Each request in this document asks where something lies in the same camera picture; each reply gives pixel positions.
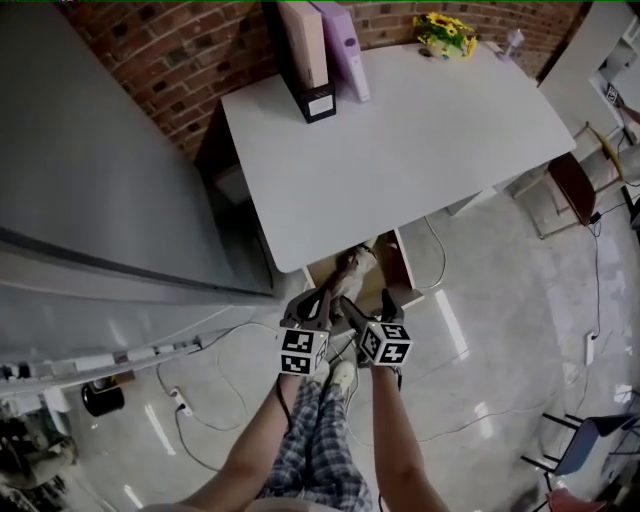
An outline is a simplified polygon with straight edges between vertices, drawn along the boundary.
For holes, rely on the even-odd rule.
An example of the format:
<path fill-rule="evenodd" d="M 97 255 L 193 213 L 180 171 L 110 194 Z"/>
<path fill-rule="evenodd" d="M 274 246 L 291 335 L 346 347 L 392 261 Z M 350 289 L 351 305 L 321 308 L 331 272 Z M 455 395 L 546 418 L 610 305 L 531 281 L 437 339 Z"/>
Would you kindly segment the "white desk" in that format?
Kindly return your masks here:
<path fill-rule="evenodd" d="M 469 59 L 414 45 L 362 55 L 371 96 L 307 123 L 282 77 L 222 99 L 276 267 L 284 272 L 413 222 L 570 152 L 535 83 L 493 47 Z"/>

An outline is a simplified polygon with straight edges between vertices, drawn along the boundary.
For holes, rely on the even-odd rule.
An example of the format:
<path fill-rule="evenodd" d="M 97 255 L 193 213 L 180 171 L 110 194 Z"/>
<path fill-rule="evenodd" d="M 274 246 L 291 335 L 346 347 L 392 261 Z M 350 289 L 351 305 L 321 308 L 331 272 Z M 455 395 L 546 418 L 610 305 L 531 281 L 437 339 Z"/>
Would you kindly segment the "blue chair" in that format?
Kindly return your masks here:
<path fill-rule="evenodd" d="M 608 437 L 620 430 L 629 431 L 640 421 L 640 415 L 629 413 L 588 417 L 586 419 L 580 419 L 572 415 L 565 415 L 564 418 L 559 418 L 547 413 L 544 413 L 542 417 L 572 432 L 573 436 L 567 448 L 560 458 L 543 455 L 545 460 L 554 463 L 553 467 L 526 456 L 521 456 L 520 459 L 553 476 L 566 476 L 577 472 L 586 462 L 593 447 L 601 438 Z"/>

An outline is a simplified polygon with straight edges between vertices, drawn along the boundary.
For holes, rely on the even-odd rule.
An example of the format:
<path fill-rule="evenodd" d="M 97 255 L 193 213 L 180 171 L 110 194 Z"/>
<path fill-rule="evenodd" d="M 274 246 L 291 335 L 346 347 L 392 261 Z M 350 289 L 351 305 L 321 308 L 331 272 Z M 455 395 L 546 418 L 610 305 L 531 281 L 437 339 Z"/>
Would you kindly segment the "person's left forearm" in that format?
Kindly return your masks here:
<path fill-rule="evenodd" d="M 221 470 L 182 504 L 202 512 L 244 512 L 267 481 L 303 379 L 279 375 Z"/>

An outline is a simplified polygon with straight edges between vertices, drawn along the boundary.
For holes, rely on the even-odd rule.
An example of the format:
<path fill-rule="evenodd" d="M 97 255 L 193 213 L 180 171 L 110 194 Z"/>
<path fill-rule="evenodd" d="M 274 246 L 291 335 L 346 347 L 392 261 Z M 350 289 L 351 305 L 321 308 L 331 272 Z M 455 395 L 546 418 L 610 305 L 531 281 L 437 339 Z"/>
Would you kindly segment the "grey refrigerator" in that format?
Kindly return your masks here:
<path fill-rule="evenodd" d="M 0 5 L 0 397 L 114 374 L 100 304 L 273 299 L 256 229 L 217 221 L 200 175 L 50 4 Z"/>

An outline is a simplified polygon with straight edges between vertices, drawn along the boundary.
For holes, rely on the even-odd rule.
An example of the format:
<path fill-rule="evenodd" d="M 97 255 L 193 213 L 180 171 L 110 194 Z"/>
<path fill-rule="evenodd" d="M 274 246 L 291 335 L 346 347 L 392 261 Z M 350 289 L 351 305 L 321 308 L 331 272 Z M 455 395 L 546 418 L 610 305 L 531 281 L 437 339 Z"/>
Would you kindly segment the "black file holder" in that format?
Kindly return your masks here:
<path fill-rule="evenodd" d="M 306 89 L 294 63 L 288 38 L 278 11 L 278 3 L 263 1 L 261 10 L 271 42 L 277 69 L 295 100 L 305 121 L 309 124 L 336 114 L 335 85 L 330 80 L 320 87 Z"/>

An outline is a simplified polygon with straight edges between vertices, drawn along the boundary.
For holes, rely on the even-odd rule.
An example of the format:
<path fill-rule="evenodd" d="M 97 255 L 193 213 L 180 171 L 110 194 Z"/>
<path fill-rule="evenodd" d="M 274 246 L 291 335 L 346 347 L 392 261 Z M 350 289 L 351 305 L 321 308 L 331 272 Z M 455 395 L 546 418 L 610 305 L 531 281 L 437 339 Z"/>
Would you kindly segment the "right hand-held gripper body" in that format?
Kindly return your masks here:
<path fill-rule="evenodd" d="M 413 347 L 404 325 L 404 311 L 389 319 L 365 318 L 360 322 L 357 337 L 357 364 L 361 368 L 401 367 Z"/>

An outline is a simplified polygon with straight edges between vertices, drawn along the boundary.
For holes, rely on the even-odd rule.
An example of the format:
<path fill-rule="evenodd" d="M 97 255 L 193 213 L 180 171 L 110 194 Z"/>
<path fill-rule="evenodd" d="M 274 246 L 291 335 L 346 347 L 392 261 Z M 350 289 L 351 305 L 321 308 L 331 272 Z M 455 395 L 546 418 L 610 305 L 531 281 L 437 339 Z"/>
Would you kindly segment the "pink binder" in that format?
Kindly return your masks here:
<path fill-rule="evenodd" d="M 278 11 L 301 82 L 306 89 L 329 82 L 320 12 L 307 1 L 278 3 Z"/>

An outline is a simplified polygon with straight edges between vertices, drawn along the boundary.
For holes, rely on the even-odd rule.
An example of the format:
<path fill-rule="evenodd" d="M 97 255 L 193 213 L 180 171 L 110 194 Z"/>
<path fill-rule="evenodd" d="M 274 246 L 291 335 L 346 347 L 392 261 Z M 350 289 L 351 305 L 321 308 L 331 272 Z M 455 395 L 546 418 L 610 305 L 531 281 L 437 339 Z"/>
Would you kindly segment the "person's plaid trousers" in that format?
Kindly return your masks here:
<path fill-rule="evenodd" d="M 252 512 L 373 512 L 370 489 L 347 441 L 346 397 L 304 381 L 285 435 Z"/>

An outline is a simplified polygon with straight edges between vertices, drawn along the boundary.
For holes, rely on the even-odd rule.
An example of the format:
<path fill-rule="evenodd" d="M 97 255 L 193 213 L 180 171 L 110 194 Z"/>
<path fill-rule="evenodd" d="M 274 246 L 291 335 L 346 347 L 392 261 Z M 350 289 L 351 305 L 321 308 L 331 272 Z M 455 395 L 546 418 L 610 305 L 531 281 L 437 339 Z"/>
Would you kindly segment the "person's right forearm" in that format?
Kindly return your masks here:
<path fill-rule="evenodd" d="M 429 482 L 395 373 L 373 366 L 373 438 L 376 481 L 389 512 L 450 512 Z"/>

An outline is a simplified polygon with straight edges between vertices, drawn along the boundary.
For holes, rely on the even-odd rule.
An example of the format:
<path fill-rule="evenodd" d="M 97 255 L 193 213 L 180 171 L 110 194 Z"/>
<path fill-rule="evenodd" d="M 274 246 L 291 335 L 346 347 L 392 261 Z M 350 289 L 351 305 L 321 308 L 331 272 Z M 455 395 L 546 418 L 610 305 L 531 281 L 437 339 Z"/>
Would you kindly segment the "brown seat chair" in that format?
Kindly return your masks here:
<path fill-rule="evenodd" d="M 573 227 L 589 226 L 595 215 L 598 194 L 607 191 L 617 184 L 625 184 L 625 174 L 620 158 L 608 142 L 608 139 L 596 130 L 589 122 L 585 123 L 584 127 L 578 132 L 578 134 L 582 135 L 586 132 L 590 132 L 599 141 L 601 152 L 613 164 L 616 171 L 615 178 L 609 181 L 606 185 L 595 188 L 588 176 L 588 173 L 572 153 L 565 153 L 551 160 L 538 177 L 534 178 L 529 184 L 520 188 L 512 195 L 512 198 L 517 200 L 530 190 L 534 189 L 539 183 L 548 180 L 551 180 L 561 193 L 566 203 L 563 207 L 560 207 L 556 202 L 553 191 L 550 188 L 547 188 L 557 215 L 561 216 L 563 213 L 570 211 L 575 217 L 573 222 L 566 224 L 563 227 L 549 232 L 543 232 L 536 222 L 534 215 L 528 209 L 525 210 L 528 218 L 534 226 L 536 235 L 540 240 L 549 239 L 552 236 L 563 233 Z"/>

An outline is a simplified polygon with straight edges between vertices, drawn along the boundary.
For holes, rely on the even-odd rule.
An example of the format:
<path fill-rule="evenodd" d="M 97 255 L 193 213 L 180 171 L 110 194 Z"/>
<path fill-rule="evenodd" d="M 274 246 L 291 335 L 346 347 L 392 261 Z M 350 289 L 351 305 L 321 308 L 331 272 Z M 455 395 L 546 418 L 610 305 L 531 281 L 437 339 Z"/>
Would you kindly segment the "wooden drawer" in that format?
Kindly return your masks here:
<path fill-rule="evenodd" d="M 422 293 L 416 288 L 408 253 L 398 228 L 379 235 L 369 249 L 372 256 L 366 256 L 365 261 L 376 262 L 362 276 L 359 293 L 352 298 L 363 312 L 369 315 L 381 313 L 383 289 L 388 289 L 404 309 L 423 299 Z M 326 283 L 332 285 L 338 274 L 345 270 L 351 257 L 362 259 L 361 254 L 365 252 L 360 244 L 305 266 L 303 272 L 309 286 L 315 288 L 323 287 Z"/>

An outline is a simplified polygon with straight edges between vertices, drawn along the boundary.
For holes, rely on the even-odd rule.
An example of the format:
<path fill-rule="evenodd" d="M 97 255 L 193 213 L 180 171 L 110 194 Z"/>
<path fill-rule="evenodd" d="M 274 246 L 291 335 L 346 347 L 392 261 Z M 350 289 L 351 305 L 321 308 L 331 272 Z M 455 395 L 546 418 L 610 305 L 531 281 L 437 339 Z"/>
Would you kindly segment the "white shelf cabinet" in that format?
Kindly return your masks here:
<path fill-rule="evenodd" d="M 640 127 L 607 98 L 613 87 L 640 111 L 640 2 L 595 2 L 540 90 L 574 137 L 574 156 L 583 160 L 600 147 L 590 125 L 612 139 L 623 128 L 640 137 Z"/>

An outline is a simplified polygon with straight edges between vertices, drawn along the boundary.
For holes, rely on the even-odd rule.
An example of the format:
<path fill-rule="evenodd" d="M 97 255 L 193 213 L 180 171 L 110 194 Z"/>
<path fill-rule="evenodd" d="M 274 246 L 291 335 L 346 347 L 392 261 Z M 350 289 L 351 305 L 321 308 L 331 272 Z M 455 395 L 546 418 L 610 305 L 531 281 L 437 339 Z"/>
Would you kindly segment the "purple binder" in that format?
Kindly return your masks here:
<path fill-rule="evenodd" d="M 359 102 L 370 99 L 361 46 L 349 11 L 337 2 L 312 2 L 323 23 L 330 74 Z"/>

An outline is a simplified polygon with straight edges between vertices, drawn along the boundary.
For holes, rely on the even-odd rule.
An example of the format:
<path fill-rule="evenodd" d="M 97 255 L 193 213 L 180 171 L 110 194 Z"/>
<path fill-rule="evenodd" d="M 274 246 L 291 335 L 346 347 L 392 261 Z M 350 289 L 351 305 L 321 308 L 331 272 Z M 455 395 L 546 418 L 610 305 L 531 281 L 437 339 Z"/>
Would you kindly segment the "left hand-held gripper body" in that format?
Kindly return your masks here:
<path fill-rule="evenodd" d="M 280 372 L 313 375 L 324 360 L 330 339 L 330 295 L 313 288 L 287 305 L 277 335 Z"/>

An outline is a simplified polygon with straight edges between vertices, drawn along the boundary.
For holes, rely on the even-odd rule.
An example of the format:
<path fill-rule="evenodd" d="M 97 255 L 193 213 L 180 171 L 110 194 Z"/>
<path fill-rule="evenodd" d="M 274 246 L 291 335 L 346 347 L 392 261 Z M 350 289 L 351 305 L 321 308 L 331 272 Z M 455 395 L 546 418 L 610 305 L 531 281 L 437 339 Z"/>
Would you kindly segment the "yellow sunflower bouquet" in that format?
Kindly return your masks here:
<path fill-rule="evenodd" d="M 413 27 L 420 53 L 444 61 L 471 58 L 478 44 L 475 30 L 457 18 L 431 12 L 415 16 Z"/>

